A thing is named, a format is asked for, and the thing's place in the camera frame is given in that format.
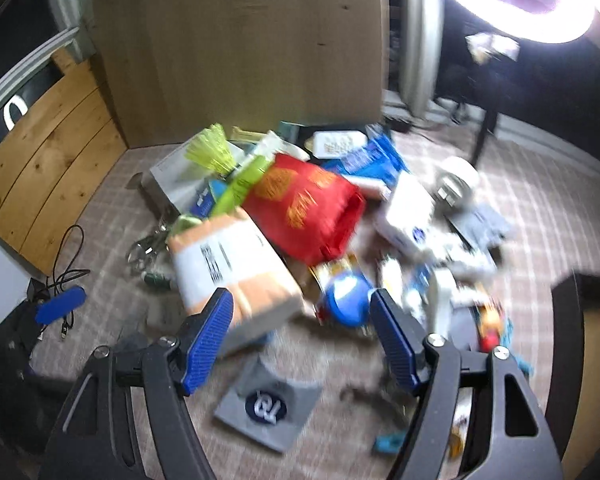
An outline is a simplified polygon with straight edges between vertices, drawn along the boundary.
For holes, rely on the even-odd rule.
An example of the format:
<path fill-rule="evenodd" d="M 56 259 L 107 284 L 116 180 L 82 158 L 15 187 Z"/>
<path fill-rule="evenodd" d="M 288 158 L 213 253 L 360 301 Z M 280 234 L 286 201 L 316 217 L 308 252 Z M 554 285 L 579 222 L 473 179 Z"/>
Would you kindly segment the blue round lid container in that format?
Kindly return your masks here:
<path fill-rule="evenodd" d="M 361 328 L 370 312 L 370 294 L 374 286 L 358 271 L 334 276 L 323 292 L 322 306 L 327 318 L 347 328 Z"/>

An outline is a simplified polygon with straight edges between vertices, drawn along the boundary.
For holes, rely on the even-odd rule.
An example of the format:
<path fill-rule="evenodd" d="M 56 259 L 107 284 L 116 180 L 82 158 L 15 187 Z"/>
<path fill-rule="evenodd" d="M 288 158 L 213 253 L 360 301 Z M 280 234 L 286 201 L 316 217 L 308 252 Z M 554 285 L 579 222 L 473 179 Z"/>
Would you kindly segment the orange head toy figure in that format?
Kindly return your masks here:
<path fill-rule="evenodd" d="M 498 300 L 489 299 L 476 307 L 478 349 L 488 353 L 502 343 L 506 332 L 506 314 Z"/>

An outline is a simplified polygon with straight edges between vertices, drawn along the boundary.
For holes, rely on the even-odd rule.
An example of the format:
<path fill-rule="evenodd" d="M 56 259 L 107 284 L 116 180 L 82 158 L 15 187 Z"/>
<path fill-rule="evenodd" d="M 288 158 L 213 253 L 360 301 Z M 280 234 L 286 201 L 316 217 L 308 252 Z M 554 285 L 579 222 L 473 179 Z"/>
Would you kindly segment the orange white tissue pack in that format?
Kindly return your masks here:
<path fill-rule="evenodd" d="M 242 208 L 170 235 L 168 246 L 187 314 L 199 313 L 219 288 L 232 294 L 233 317 L 221 358 L 278 330 L 303 310 L 300 286 Z"/>

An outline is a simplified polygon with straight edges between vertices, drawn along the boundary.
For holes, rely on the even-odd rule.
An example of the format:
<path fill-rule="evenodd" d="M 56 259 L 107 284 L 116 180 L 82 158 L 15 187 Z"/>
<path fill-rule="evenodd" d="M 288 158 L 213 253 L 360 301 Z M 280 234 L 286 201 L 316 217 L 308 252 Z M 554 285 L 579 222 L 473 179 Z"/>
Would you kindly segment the metal keyring clips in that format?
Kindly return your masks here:
<path fill-rule="evenodd" d="M 158 255 L 166 250 L 168 235 L 169 226 L 161 222 L 150 234 L 131 245 L 125 261 L 132 275 L 140 275 L 154 266 Z"/>

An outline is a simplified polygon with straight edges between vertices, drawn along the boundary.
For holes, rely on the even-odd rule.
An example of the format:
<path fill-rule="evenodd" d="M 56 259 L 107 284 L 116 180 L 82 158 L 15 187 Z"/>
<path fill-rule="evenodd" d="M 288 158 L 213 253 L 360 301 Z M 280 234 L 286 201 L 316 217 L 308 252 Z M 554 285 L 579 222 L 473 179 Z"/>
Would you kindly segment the grey patch with logo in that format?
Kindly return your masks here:
<path fill-rule="evenodd" d="M 318 382 L 279 376 L 260 356 L 251 359 L 228 388 L 214 417 L 277 453 L 286 453 L 320 400 Z"/>

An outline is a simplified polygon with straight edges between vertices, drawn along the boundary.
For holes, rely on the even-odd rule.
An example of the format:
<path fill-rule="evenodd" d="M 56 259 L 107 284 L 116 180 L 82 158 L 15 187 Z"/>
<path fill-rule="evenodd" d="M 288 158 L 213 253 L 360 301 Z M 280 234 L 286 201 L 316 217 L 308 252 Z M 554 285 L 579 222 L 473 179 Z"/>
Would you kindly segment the white tissue packet blue logo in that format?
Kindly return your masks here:
<path fill-rule="evenodd" d="M 400 254 L 416 262 L 444 257 L 444 234 L 432 225 L 434 199 L 410 172 L 401 172 L 389 199 L 374 220 L 377 233 Z"/>

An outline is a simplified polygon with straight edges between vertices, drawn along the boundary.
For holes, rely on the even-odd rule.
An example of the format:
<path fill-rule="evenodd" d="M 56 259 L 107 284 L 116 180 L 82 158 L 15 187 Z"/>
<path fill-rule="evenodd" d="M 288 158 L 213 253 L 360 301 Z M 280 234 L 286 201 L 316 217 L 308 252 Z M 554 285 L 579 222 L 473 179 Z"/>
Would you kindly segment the green yellow packet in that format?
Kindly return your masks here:
<path fill-rule="evenodd" d="M 251 189 L 262 179 L 274 162 L 273 156 L 258 155 L 230 180 L 226 190 L 216 201 L 210 217 L 228 214 L 242 206 Z"/>

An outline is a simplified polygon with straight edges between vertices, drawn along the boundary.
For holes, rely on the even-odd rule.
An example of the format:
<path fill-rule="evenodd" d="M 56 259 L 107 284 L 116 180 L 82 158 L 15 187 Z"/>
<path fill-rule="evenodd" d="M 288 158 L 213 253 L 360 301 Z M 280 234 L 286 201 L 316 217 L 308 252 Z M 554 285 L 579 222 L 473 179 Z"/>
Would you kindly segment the red fabric bag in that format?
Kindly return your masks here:
<path fill-rule="evenodd" d="M 308 266 L 347 251 L 365 207 L 355 184 L 286 154 L 275 156 L 242 203 L 272 244 Z"/>

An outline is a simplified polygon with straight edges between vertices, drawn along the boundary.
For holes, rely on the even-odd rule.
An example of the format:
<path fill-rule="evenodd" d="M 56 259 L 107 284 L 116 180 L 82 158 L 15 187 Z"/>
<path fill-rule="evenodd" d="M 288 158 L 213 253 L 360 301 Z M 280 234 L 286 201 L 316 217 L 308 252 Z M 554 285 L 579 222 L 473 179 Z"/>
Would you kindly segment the white power adapter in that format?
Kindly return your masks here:
<path fill-rule="evenodd" d="M 437 166 L 432 196 L 451 209 L 462 209 L 474 199 L 480 180 L 480 174 L 470 162 L 450 156 Z"/>

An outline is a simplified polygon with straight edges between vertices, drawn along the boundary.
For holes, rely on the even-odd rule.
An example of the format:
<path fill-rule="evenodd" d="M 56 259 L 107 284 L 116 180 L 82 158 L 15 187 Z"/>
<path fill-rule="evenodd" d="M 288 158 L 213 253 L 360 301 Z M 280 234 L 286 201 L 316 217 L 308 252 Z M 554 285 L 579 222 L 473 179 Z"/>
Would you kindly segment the yellow green shuttlecock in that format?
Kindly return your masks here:
<path fill-rule="evenodd" d="M 236 166 L 224 128 L 217 122 L 190 139 L 185 148 L 185 157 L 222 177 L 226 177 Z"/>

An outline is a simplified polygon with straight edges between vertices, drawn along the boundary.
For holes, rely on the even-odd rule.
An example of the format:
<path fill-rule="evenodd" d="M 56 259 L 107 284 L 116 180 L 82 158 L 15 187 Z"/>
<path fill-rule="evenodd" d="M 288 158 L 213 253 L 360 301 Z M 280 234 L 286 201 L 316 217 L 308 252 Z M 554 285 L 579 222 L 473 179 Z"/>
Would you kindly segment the black storage box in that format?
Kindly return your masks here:
<path fill-rule="evenodd" d="M 566 454 L 582 391 L 584 312 L 600 307 L 600 275 L 572 271 L 552 287 L 553 363 L 545 418 L 560 458 Z"/>

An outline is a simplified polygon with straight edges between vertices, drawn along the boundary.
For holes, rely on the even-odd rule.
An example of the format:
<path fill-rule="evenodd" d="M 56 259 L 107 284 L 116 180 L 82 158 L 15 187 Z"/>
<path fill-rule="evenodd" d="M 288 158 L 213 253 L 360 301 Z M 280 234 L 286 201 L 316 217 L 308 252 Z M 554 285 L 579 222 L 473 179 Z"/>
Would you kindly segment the wooden cabinet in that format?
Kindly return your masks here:
<path fill-rule="evenodd" d="M 92 12 L 132 148 L 215 122 L 266 131 L 380 118 L 388 0 L 92 0 Z"/>

